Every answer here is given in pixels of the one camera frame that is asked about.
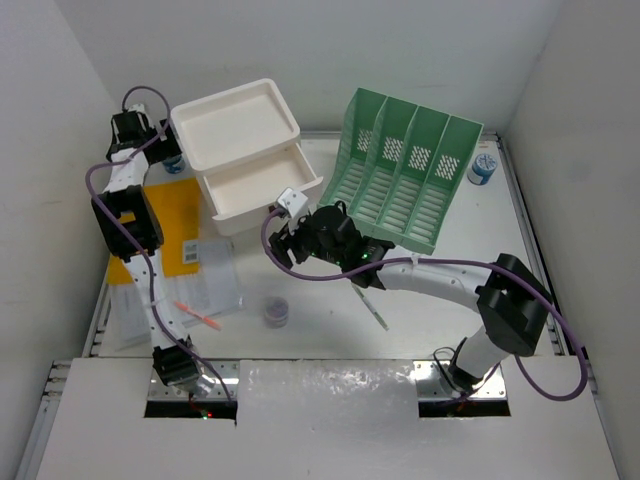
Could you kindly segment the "white drawer cabinet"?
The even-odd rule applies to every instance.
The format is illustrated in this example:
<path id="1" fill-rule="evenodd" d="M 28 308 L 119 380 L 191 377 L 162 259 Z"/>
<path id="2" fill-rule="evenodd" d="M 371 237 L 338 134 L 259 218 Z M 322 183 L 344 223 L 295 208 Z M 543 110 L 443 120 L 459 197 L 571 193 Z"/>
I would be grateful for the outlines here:
<path id="1" fill-rule="evenodd" d="M 263 78 L 171 110 L 172 126 L 221 234 L 257 207 L 257 187 L 238 169 L 299 141 L 300 127 L 276 83 Z"/>

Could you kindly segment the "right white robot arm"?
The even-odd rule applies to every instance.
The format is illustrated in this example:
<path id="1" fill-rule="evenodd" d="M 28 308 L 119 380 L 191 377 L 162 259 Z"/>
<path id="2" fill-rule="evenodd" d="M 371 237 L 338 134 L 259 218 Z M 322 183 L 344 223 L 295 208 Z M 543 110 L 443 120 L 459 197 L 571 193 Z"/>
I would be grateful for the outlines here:
<path id="1" fill-rule="evenodd" d="M 360 288 L 425 294 L 477 313 L 481 327 L 461 340 L 443 374 L 459 392 L 470 392 L 507 357 L 535 353 L 551 296 L 517 257 L 482 263 L 420 255 L 361 234 L 343 202 L 298 218 L 281 207 L 269 216 L 286 222 L 261 233 L 263 249 L 289 275 L 313 257 L 339 267 L 338 276 Z"/>

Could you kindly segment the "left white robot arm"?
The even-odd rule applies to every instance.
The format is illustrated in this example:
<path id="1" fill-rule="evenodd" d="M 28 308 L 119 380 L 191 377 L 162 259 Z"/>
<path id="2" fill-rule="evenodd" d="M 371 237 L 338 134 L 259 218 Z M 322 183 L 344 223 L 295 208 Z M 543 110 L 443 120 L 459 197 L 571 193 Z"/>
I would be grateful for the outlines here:
<path id="1" fill-rule="evenodd" d="M 167 157 L 164 142 L 142 104 L 115 114 L 110 126 L 110 178 L 101 193 L 92 195 L 92 208 L 109 252 L 133 280 L 159 381 L 194 397 L 203 386 L 203 369 L 168 296 L 161 258 L 164 237 L 143 188 L 150 166 Z"/>

